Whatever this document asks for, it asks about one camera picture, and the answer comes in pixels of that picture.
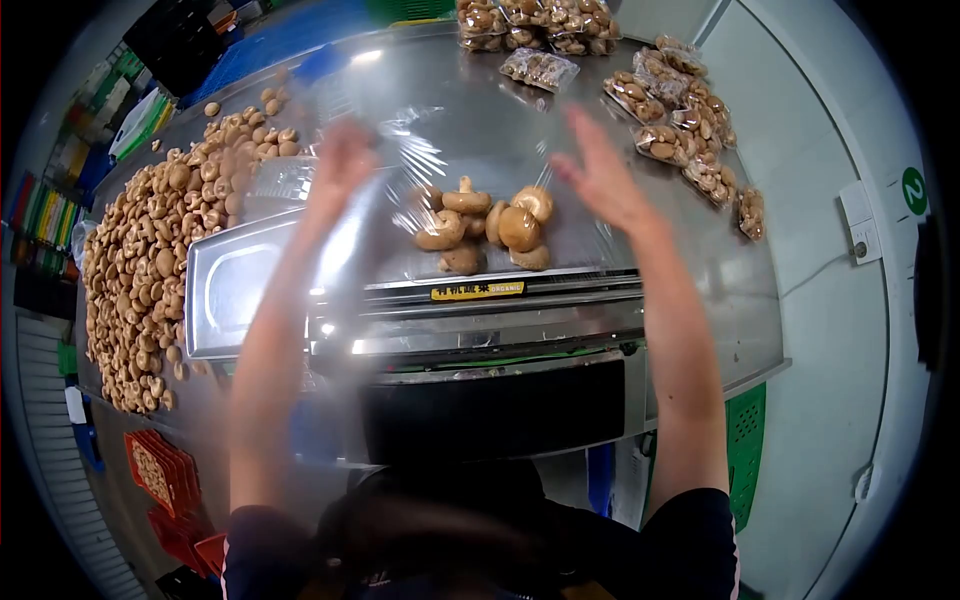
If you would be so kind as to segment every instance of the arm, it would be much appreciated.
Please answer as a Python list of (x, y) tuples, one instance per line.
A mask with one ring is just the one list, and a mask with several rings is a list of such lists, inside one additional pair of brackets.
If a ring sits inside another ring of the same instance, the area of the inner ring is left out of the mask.
[(707, 315), (669, 223), (636, 188), (603, 129), (579, 108), (570, 110), (569, 121), (584, 168), (569, 156), (551, 162), (587, 206), (627, 235), (643, 276), (644, 328), (660, 408), (647, 515), (687, 490), (729, 493), (720, 368)]
[(286, 432), (303, 375), (303, 323), (320, 248), (376, 156), (349, 122), (331, 128), (303, 220), (287, 244), (240, 349), (230, 392), (230, 510), (276, 506)]

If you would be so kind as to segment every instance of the cable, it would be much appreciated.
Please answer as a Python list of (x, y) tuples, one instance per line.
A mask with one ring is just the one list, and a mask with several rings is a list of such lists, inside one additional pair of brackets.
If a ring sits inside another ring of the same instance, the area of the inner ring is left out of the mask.
[(793, 294), (795, 291), (797, 291), (798, 289), (802, 288), (802, 287), (805, 286), (807, 283), (809, 283), (814, 277), (816, 277), (817, 275), (819, 275), (820, 273), (822, 273), (823, 271), (825, 271), (825, 270), (827, 269), (827, 267), (829, 267), (830, 265), (832, 265), (833, 263), (835, 263), (835, 262), (837, 262), (837, 261), (840, 261), (840, 260), (844, 260), (844, 259), (846, 259), (846, 258), (849, 258), (851, 255), (853, 255), (853, 251), (846, 251), (846, 252), (844, 252), (843, 254), (840, 254), (839, 256), (835, 256), (835, 257), (831, 258), (831, 259), (828, 260), (823, 266), (821, 266), (819, 269), (817, 269), (816, 271), (814, 271), (814, 272), (813, 272), (813, 275), (808, 276), (806, 279), (804, 279), (803, 281), (801, 281), (801, 282), (798, 283), (797, 285), (793, 286), (792, 288), (790, 288), (789, 290), (787, 290), (786, 292), (784, 292), (783, 295), (780, 296), (780, 299), (781, 299), (781, 300), (786, 299), (787, 296)]

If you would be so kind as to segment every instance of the person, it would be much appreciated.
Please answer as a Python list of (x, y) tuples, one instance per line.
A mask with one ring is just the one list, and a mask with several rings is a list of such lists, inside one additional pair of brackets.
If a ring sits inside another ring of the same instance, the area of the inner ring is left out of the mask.
[(551, 164), (597, 217), (626, 234), (643, 275), (660, 416), (641, 530), (545, 499), (529, 461), (446, 468), (442, 477), (385, 468), (328, 507), (314, 536), (277, 508), (311, 274), (351, 192), (377, 161), (364, 133), (345, 122), (320, 149), (298, 234), (233, 378), (226, 597), (737, 597), (726, 419), (704, 308), (669, 223), (603, 129), (580, 108), (567, 117), (583, 167), (571, 156), (552, 156)]

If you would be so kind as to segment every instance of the green circular sign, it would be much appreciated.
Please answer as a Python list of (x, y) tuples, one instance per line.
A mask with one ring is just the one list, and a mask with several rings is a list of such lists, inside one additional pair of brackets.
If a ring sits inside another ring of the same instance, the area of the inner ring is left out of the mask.
[(926, 211), (926, 182), (920, 171), (907, 167), (900, 178), (903, 184), (903, 199), (915, 215), (922, 215)]

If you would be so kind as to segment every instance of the yellow label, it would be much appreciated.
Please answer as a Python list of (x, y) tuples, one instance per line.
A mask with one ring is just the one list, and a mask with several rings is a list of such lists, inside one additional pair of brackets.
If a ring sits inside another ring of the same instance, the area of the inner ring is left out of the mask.
[(470, 283), (450, 287), (435, 287), (430, 290), (432, 300), (476, 300), (495, 296), (512, 296), (523, 293), (523, 281), (505, 283)]

